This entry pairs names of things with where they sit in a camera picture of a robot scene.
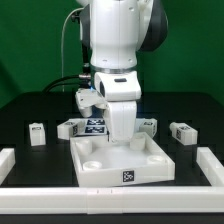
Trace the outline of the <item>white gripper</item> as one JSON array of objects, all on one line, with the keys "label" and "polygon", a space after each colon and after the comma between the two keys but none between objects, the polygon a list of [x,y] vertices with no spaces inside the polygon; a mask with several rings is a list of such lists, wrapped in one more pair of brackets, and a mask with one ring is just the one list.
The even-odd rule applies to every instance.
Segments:
[{"label": "white gripper", "polygon": [[129,141],[134,133],[137,104],[135,101],[108,103],[108,129],[114,141]]}]

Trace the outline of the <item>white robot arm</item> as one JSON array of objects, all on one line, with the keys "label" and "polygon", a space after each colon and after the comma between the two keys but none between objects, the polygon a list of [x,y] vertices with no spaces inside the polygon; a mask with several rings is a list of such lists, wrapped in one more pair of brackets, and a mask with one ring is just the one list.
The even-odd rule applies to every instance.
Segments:
[{"label": "white robot arm", "polygon": [[165,40],[168,21],[161,0],[77,0],[80,39],[92,50],[94,88],[80,89],[76,102],[84,117],[103,110],[113,141],[132,138],[141,98],[138,51],[153,51]]}]

